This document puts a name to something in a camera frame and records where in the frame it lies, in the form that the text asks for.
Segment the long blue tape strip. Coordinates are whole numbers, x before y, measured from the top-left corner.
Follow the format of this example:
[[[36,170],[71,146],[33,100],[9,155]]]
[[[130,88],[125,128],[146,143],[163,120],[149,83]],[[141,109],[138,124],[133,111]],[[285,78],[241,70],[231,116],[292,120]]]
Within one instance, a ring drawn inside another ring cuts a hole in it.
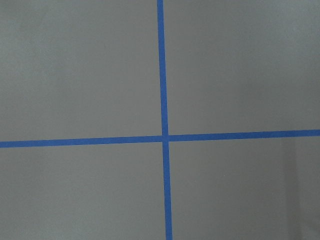
[[[169,148],[169,124],[168,124],[167,79],[166,79],[165,24],[164,24],[164,2],[162,0],[157,1],[157,33],[158,33],[160,104],[161,104],[161,138],[162,138],[165,238],[167,240],[172,240],[173,232],[172,232],[170,148]]]

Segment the crossing blue tape strip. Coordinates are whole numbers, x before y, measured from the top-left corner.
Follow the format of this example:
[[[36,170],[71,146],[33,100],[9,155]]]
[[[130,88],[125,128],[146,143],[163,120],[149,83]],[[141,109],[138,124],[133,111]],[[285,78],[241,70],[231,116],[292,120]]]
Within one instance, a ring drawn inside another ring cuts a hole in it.
[[[206,134],[178,134],[178,135],[150,135],[150,136],[121,136],[75,139],[44,139],[44,140],[18,140],[1,141],[1,148],[30,148],[30,147],[56,147],[56,146],[85,146],[110,144],[136,144],[136,143],[162,143],[162,142],[192,142],[192,141],[218,141],[268,138],[294,138],[318,137],[318,129],[258,131],[258,132],[231,132]]]

